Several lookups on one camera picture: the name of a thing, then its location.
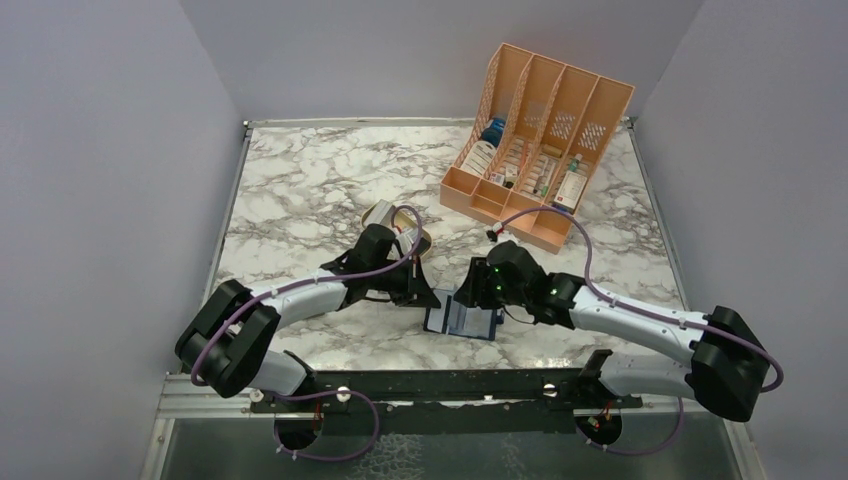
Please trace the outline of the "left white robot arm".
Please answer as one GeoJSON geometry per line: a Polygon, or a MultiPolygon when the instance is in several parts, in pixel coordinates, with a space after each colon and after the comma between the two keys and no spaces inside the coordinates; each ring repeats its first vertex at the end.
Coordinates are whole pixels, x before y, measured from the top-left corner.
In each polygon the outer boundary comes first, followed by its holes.
{"type": "Polygon", "coordinates": [[[356,244],[311,277],[256,295],[237,280],[220,284],[178,338],[175,354],[223,398],[246,388],[274,393],[290,410],[313,401],[310,367],[290,352],[273,352],[275,333],[295,322],[345,309],[370,291],[398,307],[438,309],[418,255],[391,260],[395,231],[371,224],[356,244]]]}

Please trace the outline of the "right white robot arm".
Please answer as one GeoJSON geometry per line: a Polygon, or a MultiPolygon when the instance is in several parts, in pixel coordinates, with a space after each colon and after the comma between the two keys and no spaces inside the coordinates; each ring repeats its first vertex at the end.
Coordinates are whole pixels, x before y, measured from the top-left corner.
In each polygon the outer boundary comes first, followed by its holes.
{"type": "Polygon", "coordinates": [[[579,398],[600,407],[614,396],[689,398],[736,422],[751,419],[764,393],[766,351],[736,311],[676,311],[594,289],[575,275],[547,273],[513,241],[471,259],[455,294],[466,307],[520,307],[537,323],[595,331],[651,350],[613,353],[577,380],[579,398]]]}

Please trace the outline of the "blue leather card holder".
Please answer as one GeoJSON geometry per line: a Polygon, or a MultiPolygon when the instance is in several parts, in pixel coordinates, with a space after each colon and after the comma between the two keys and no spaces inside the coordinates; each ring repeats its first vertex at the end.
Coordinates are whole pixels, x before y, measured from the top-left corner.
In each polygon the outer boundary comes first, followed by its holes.
{"type": "Polygon", "coordinates": [[[487,341],[495,339],[497,326],[504,323],[505,312],[502,309],[465,307],[455,301],[451,290],[436,289],[434,293],[441,307],[426,309],[423,320],[425,332],[487,341]]]}

